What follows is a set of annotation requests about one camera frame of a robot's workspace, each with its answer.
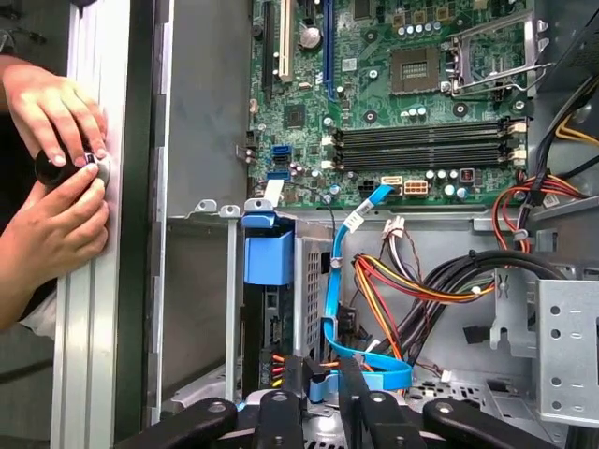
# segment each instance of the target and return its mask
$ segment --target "sata port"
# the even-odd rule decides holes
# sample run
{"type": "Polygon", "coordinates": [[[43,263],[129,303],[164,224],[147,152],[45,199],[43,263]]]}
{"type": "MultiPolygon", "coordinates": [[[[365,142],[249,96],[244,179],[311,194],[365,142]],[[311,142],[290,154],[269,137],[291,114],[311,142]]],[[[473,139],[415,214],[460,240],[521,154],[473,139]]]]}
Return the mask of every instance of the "sata port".
{"type": "Polygon", "coordinates": [[[403,177],[402,176],[383,176],[381,178],[381,184],[403,185],[403,177]]]}

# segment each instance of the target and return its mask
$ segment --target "hand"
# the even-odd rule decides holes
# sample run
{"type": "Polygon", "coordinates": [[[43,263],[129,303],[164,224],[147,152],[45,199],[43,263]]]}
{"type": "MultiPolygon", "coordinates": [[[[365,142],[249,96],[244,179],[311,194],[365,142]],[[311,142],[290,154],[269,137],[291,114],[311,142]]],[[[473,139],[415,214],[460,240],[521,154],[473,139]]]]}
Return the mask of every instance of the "hand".
{"type": "Polygon", "coordinates": [[[86,166],[48,194],[34,185],[0,237],[0,278],[33,293],[102,252],[109,208],[96,173],[86,166]]]}
{"type": "Polygon", "coordinates": [[[99,158],[106,156],[106,120],[97,103],[74,81],[41,67],[17,64],[5,69],[2,82],[10,115],[33,158],[43,150],[56,166],[66,163],[52,125],[76,166],[85,165],[79,128],[92,152],[99,158]]]}

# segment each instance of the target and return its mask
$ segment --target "chip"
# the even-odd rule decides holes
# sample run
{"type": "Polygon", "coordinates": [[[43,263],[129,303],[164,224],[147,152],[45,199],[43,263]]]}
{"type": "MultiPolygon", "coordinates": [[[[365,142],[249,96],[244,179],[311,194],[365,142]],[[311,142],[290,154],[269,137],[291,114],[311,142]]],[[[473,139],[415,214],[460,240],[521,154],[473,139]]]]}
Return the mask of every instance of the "chip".
{"type": "Polygon", "coordinates": [[[445,22],[449,20],[449,8],[440,7],[437,9],[437,21],[445,22]]]}
{"type": "Polygon", "coordinates": [[[414,11],[414,25],[421,25],[427,21],[427,15],[424,11],[414,11]]]}
{"type": "Polygon", "coordinates": [[[301,129],[306,124],[306,106],[285,106],[283,126],[287,129],[301,129]]]}
{"type": "Polygon", "coordinates": [[[434,47],[391,53],[391,92],[395,95],[439,89],[440,54],[434,47]]]}

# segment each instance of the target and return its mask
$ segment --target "black ram slot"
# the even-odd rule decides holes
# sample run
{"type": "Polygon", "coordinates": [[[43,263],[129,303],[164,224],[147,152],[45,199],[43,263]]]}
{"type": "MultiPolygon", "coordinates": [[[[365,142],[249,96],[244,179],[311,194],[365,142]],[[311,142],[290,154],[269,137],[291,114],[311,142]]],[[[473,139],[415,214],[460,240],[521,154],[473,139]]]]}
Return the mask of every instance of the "black ram slot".
{"type": "Polygon", "coordinates": [[[349,152],[343,156],[346,170],[405,169],[433,167],[496,167],[501,164],[501,147],[460,145],[451,147],[381,150],[379,152],[349,152]]]}
{"type": "Polygon", "coordinates": [[[395,148],[405,146],[417,146],[426,144],[450,144],[463,142],[468,139],[469,142],[488,142],[497,141],[499,137],[497,132],[474,132],[469,133],[467,137],[463,133],[458,133],[453,136],[429,136],[419,138],[417,136],[402,136],[402,137],[377,137],[367,138],[351,142],[343,142],[343,146],[339,146],[342,151],[353,149],[367,150],[382,150],[384,148],[395,148]]]}
{"type": "Polygon", "coordinates": [[[264,18],[264,43],[262,46],[262,92],[268,104],[272,100],[272,84],[274,78],[274,6],[271,1],[262,4],[262,17],[264,18]]]}

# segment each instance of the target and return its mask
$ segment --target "metal frame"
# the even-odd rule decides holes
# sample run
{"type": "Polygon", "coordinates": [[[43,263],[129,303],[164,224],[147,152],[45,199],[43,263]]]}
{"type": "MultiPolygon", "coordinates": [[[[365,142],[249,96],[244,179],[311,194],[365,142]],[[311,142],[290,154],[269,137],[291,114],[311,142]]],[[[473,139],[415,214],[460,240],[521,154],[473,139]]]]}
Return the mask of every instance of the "metal frame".
{"type": "Polygon", "coordinates": [[[58,282],[51,448],[112,446],[121,228],[122,156],[129,4],[102,0],[71,7],[68,76],[96,94],[110,114],[108,249],[58,282]]]}

